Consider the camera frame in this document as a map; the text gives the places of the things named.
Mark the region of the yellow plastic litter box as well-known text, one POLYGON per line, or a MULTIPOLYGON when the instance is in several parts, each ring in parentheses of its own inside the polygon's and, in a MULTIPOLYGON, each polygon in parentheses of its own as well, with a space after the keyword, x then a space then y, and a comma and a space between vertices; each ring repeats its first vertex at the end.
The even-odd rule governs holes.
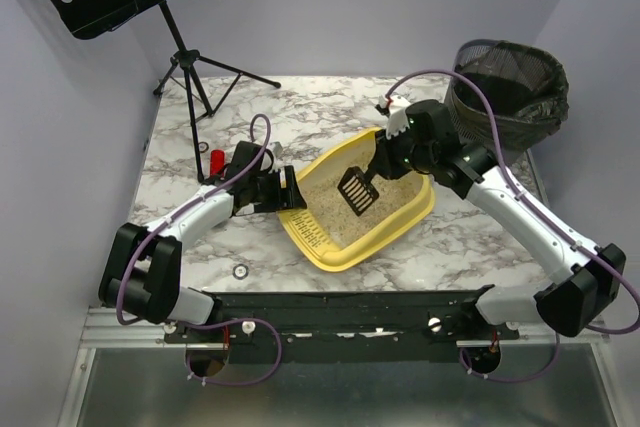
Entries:
MULTIPOLYGON (((376 128, 368 128, 320 155, 296 174, 298 186, 305 176, 321 166, 332 155, 345 153, 351 145, 369 142, 375 147, 374 134, 377 131, 376 128)), ((281 212, 280 222, 292 242, 316 267, 327 272, 341 272, 373 256, 431 213, 435 205, 435 191, 430 180, 425 176, 421 177, 423 178, 421 190, 411 202, 345 248, 341 248, 331 239, 308 207, 281 212)))

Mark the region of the black slotted litter scoop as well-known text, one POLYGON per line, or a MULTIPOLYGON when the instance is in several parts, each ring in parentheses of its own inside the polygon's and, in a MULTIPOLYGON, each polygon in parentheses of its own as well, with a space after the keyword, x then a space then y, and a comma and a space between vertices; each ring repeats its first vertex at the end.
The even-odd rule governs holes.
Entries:
POLYGON ((373 168, 363 171, 358 166, 351 166, 337 185, 340 195, 356 216, 364 214, 379 199, 380 194, 372 183, 375 176, 373 168))

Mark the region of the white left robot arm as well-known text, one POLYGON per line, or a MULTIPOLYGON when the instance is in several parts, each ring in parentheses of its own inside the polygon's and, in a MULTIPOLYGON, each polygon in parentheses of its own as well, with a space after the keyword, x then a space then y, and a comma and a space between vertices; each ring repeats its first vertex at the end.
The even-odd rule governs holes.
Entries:
POLYGON ((294 167, 265 167, 265 159, 275 160, 271 150, 241 141, 231 162, 189 200, 145 225, 123 224, 99 284, 100 301, 134 321, 207 324, 215 301, 180 285, 183 251, 245 207, 255 213, 307 207, 294 167))

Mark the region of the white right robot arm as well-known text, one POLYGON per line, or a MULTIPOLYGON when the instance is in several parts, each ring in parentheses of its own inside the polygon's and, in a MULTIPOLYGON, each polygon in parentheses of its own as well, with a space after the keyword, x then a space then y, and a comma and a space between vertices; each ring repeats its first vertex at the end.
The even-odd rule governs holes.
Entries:
POLYGON ((624 252, 569 227, 516 181, 500 157, 481 144, 463 143, 442 103, 391 96, 381 98, 378 109, 387 124, 375 136, 367 179, 432 175, 497 221, 543 268, 547 279, 539 286, 491 287, 481 294, 475 308, 484 320, 543 322, 565 337, 591 329, 617 297, 624 252))

